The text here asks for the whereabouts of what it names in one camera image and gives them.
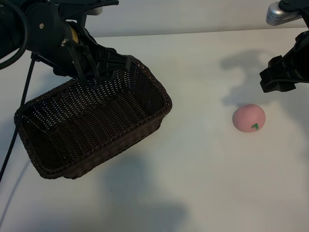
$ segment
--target white tabletop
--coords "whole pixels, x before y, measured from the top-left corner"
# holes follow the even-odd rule
[[[161,128],[76,180],[39,176],[20,141],[0,184],[3,232],[308,232],[309,85],[263,93],[259,73],[305,29],[98,38],[167,89]],[[30,64],[0,71],[0,163]],[[28,100],[67,81],[37,63]],[[262,130],[236,130],[255,103]]]

